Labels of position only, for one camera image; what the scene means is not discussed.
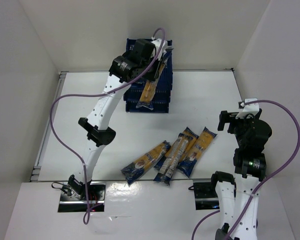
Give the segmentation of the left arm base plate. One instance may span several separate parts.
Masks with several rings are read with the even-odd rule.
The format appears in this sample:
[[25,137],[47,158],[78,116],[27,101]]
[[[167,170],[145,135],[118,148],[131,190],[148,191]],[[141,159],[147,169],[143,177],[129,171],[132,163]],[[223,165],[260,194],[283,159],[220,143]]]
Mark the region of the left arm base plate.
[[[70,187],[63,182],[53,182],[54,189],[61,190],[58,212],[79,213],[87,211],[87,199],[84,196],[79,198],[70,190]],[[103,212],[105,208],[106,184],[104,182],[92,181],[88,188],[88,201],[91,212]]]

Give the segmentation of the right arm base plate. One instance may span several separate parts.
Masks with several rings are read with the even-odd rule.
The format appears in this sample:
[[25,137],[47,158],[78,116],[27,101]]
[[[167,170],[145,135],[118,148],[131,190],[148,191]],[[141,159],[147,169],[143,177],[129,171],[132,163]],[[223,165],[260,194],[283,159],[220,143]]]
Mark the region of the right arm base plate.
[[217,193],[210,181],[194,182],[188,190],[194,193],[195,209],[197,211],[220,209]]

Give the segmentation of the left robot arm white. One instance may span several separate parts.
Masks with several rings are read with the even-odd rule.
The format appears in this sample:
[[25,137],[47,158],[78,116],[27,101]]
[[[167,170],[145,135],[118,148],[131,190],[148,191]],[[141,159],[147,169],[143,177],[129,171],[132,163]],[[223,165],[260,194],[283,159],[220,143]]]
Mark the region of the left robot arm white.
[[92,181],[98,159],[116,136],[116,132],[109,127],[109,122],[119,101],[130,88],[130,82],[140,74],[151,82],[158,80],[159,66],[167,55],[167,48],[166,40],[139,38],[131,50],[112,61],[103,89],[105,95],[98,99],[87,117],[78,120],[78,124],[87,132],[87,145],[82,157],[85,166],[68,179],[68,185],[78,199],[86,198],[86,189]]

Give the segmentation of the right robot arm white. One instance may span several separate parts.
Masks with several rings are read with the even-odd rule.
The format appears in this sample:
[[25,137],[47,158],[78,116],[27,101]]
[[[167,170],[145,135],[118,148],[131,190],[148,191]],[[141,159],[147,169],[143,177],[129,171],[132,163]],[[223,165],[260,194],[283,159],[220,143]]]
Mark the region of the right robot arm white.
[[228,133],[236,138],[234,173],[216,171],[211,183],[219,201],[220,228],[217,240],[256,240],[260,192],[257,185],[266,177],[265,144],[272,135],[271,127],[260,120],[261,113],[238,116],[236,112],[221,111],[218,131],[229,124]]

